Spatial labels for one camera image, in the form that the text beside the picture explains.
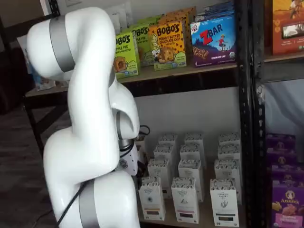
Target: cookie image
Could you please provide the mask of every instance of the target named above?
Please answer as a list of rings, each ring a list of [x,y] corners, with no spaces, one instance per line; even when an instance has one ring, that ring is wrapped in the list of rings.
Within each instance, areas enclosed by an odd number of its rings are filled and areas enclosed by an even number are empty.
[[[169,62],[174,60],[174,49],[171,47],[163,47],[161,49],[161,58],[159,62]]]
[[[114,59],[114,68],[116,72],[123,71],[126,69],[125,57],[116,57]]]

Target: dark floor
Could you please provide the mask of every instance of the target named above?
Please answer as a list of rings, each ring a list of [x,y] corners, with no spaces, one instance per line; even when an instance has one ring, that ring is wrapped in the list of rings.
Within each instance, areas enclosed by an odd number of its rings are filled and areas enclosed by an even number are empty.
[[[35,110],[36,120],[48,110]],[[43,140],[69,125],[65,113],[42,134]],[[27,115],[17,108],[0,116],[0,228],[32,228],[35,220],[50,209],[42,158]],[[36,228],[51,228],[54,222],[50,213]]]

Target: orange box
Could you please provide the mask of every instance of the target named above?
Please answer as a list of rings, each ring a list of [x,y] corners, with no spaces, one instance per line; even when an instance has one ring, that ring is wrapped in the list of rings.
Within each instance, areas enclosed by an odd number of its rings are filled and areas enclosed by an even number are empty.
[[[151,25],[149,41],[154,55],[154,69],[165,70],[187,65],[183,20]]]
[[[273,54],[304,51],[304,4],[273,0]]]

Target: bobo's logo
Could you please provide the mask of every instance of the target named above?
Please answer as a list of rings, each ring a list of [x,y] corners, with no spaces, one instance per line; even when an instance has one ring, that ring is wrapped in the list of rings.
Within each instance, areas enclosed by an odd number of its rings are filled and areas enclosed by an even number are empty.
[[[116,38],[116,44],[118,45],[121,45],[123,43],[129,43],[130,41],[130,35],[125,35],[124,37]]]
[[[199,36],[201,39],[203,39],[203,44],[207,45],[213,41],[212,37],[221,31],[223,31],[222,25],[218,24],[217,26],[214,26],[213,29],[207,29],[206,31],[202,32]]]
[[[158,28],[157,29],[157,35],[160,36],[161,34],[170,34],[171,32],[179,32],[179,24],[174,24],[171,26],[163,27],[163,28]]]
[[[148,33],[148,27],[139,28],[136,30],[133,30],[132,33],[135,33],[138,37],[140,35],[146,35]]]

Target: yellow box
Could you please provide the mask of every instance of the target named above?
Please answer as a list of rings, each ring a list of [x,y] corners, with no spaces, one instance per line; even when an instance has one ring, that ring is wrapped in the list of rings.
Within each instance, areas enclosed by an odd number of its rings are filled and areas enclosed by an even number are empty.
[[[149,40],[155,58],[155,70],[185,67],[187,65],[184,31],[183,20],[150,26]]]

